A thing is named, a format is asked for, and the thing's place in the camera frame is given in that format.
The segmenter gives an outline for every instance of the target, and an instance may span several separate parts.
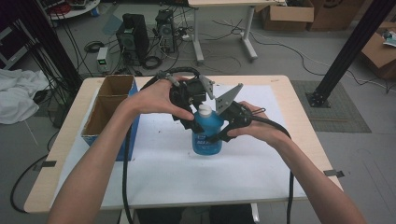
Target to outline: blue bottle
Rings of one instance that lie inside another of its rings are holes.
[[[205,130],[203,133],[192,133],[194,152],[204,156],[218,154],[221,150],[222,141],[209,143],[206,138],[219,133],[224,120],[210,108],[210,105],[199,105],[199,109],[194,113],[194,116],[195,120]]]

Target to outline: floor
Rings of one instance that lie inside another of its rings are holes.
[[[100,40],[106,43],[115,40],[115,36],[104,35],[103,26],[118,5],[103,5],[100,17],[81,15],[68,20],[74,38],[82,50],[90,41]],[[238,18],[224,17],[225,21],[236,25]],[[315,76],[304,70],[301,57],[294,51],[279,45],[262,45],[250,38],[259,59],[251,63],[246,57],[239,37],[227,36],[221,40],[204,40],[230,33],[231,28],[216,24],[210,19],[200,22],[200,38],[205,56],[205,64],[198,67],[205,75],[286,75],[292,80],[321,80],[322,76]],[[305,65],[312,72],[324,74],[337,53],[343,47],[347,38],[356,25],[341,32],[269,32],[262,29],[259,18],[252,23],[252,32],[261,43],[282,43],[298,49],[313,60],[305,58]],[[59,26],[57,32],[73,62],[77,62],[76,54],[70,39]],[[114,48],[113,60],[117,60],[119,53]],[[191,42],[183,42],[179,47],[180,55],[176,66],[196,66],[194,62]],[[94,54],[89,54],[85,60],[87,66],[99,76],[95,65]],[[168,68],[175,60],[167,58],[159,69]],[[34,61],[25,56],[14,69],[37,70]],[[367,69],[361,57],[351,65],[350,71],[359,79],[371,79],[373,73]],[[87,73],[83,66],[80,73]],[[143,75],[153,75],[155,70],[140,69]],[[368,83],[360,86],[354,79],[345,75],[341,79],[346,92],[359,109],[362,117],[372,130],[371,133],[321,133],[318,139],[323,145],[332,166],[342,170],[345,177],[340,178],[344,191],[363,212],[368,223],[390,224],[396,222],[396,88],[388,94],[384,87]],[[49,118],[30,117],[29,119],[12,124],[0,124],[0,219],[2,223],[44,223],[47,214],[22,214],[15,211],[9,202],[12,187],[22,172],[40,157],[48,153],[53,142],[49,140],[58,130],[52,127]],[[15,191],[15,202],[19,208],[28,196],[38,175],[36,169],[31,169],[21,180]],[[101,211],[95,223],[117,223],[120,211]],[[285,223],[285,203],[259,203],[261,223]],[[182,223],[207,223],[205,208],[190,208],[186,210]],[[292,207],[292,223],[319,223],[309,202],[295,202]]]

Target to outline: brown box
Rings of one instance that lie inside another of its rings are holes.
[[[118,75],[105,78],[81,133],[81,137],[89,146],[93,144],[106,127],[119,104],[135,93],[137,93],[137,86],[133,76]],[[131,126],[128,161],[132,158],[139,119],[139,116],[136,117]],[[123,161],[125,144],[124,139],[116,161]]]
[[[303,7],[269,6],[262,10],[262,28],[273,31],[304,31],[314,20],[314,6],[305,0]]]
[[[396,32],[396,23],[383,22],[378,31],[388,29]],[[385,39],[380,34],[374,34],[361,50],[369,68],[384,79],[396,78],[396,48],[384,45]]]
[[[311,0],[315,8],[314,22],[309,31],[345,30],[359,12],[364,0]]]
[[[374,0],[365,0],[358,14],[356,14],[354,21],[359,21],[363,17],[364,13],[366,13],[369,6],[374,2]],[[391,21],[396,16],[396,7],[388,14],[388,16],[384,19],[384,21]]]

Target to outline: cardboard boxes stack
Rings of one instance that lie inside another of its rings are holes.
[[[256,7],[256,11],[261,12],[264,30],[345,30],[360,11],[364,0],[289,0],[286,3],[288,7]]]

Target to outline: towel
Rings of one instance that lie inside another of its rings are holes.
[[[48,86],[42,71],[0,69],[0,123],[13,124],[31,117],[38,110],[35,93]]]

